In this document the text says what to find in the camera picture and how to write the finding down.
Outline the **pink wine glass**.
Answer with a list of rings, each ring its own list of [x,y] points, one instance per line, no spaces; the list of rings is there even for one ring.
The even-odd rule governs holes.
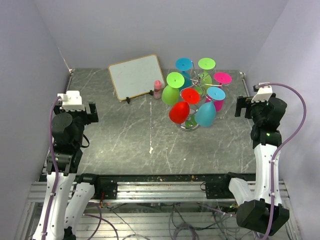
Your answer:
[[[226,94],[223,91],[222,87],[230,84],[232,82],[232,77],[228,73],[225,73],[225,72],[216,72],[213,75],[213,78],[215,81],[217,81],[219,83],[219,85],[217,87],[217,88],[219,88],[218,98],[215,98],[213,100],[215,110],[217,112],[219,112],[222,109],[222,107],[224,105],[225,98],[226,98]]]

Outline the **blue wine glass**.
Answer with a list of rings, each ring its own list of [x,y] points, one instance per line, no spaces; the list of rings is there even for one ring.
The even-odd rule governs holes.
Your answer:
[[[202,104],[194,115],[196,123],[201,127],[210,127],[215,120],[217,111],[213,101],[218,98],[218,91],[216,86],[209,87],[206,94],[208,101]]]
[[[191,76],[188,73],[192,66],[192,61],[186,57],[179,58],[175,62],[176,69],[179,70],[184,77],[184,84],[179,88],[180,91],[192,85]]]

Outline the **green wine glass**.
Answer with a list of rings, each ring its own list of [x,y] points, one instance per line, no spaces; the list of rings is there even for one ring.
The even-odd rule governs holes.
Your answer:
[[[212,58],[204,57],[198,61],[198,66],[203,70],[198,75],[200,77],[200,86],[196,86],[194,89],[200,94],[203,94],[203,90],[207,92],[207,89],[212,86],[212,77],[210,75],[216,67],[216,62]]]
[[[166,82],[167,86],[163,89],[161,99],[166,105],[173,106],[179,100],[179,88],[184,85],[185,78],[179,72],[171,72],[167,75]]]

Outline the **red wine glass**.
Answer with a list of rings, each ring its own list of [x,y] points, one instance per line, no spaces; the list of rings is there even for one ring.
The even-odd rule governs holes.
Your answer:
[[[200,101],[199,93],[193,88],[185,88],[181,93],[183,101],[176,103],[169,112],[169,118],[176,124],[182,124],[190,114],[190,105]]]

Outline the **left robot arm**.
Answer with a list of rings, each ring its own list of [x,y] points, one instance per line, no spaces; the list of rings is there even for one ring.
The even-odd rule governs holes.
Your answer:
[[[46,159],[46,192],[34,240],[74,240],[76,227],[90,199],[102,193],[96,174],[82,175],[69,196],[82,158],[85,126],[99,121],[96,104],[68,108],[57,99],[49,115],[52,138]]]

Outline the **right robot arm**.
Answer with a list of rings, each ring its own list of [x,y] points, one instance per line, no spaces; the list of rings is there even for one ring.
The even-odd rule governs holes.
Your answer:
[[[283,206],[279,190],[278,148],[282,135],[278,130],[287,104],[272,94],[269,100],[253,102],[252,97],[239,96],[235,116],[245,109],[245,118],[253,121],[250,138],[255,155],[255,189],[246,180],[232,177],[220,186],[221,194],[238,205],[236,222],[239,227],[265,236],[273,236],[290,218]]]

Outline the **chrome wine glass rack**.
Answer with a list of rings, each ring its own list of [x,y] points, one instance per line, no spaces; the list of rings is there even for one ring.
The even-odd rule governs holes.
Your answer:
[[[191,69],[188,71],[188,73],[190,74],[190,77],[191,77],[191,81],[192,81],[192,84],[190,87],[187,87],[187,88],[192,88],[192,89],[195,89],[195,87],[199,87],[200,86],[200,77],[199,77],[199,74],[201,74],[203,72],[203,70],[200,68],[200,72],[197,73],[197,71],[195,70],[195,64],[194,62],[192,61],[192,67]],[[219,83],[214,79],[214,76],[211,76],[212,78],[212,85],[211,87],[218,87],[219,86]],[[203,90],[203,94],[200,95],[200,101],[197,103],[197,104],[194,104],[194,105],[189,105],[190,106],[190,113],[188,115],[188,118],[185,120],[185,122],[181,123],[179,125],[179,127],[186,131],[186,132],[191,132],[191,131],[194,131],[196,130],[197,128],[201,127],[200,125],[198,125],[195,121],[195,114],[196,112],[198,111],[198,109],[200,108],[201,105],[203,105],[204,103],[208,102],[209,100],[206,98],[206,94],[207,94],[207,91],[205,92]]]

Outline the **small pink bottle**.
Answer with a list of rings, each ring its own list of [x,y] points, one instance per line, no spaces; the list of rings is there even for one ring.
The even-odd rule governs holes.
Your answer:
[[[162,82],[156,80],[153,85],[153,97],[158,100],[162,97]]]

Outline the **small whiteboard with wooden frame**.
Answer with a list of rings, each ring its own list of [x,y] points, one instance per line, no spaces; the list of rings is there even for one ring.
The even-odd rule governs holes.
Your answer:
[[[160,81],[161,87],[166,85],[155,54],[111,64],[108,71],[119,101],[148,94],[155,81]]]

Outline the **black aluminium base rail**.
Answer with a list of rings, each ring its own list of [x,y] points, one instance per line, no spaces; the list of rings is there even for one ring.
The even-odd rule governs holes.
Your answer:
[[[106,182],[110,190],[104,191],[106,203],[183,203],[183,202],[230,202],[235,201],[231,192],[222,193],[213,182]],[[43,203],[47,189],[46,182],[34,182],[31,185],[27,200]],[[290,199],[285,183],[279,182],[281,200]]]

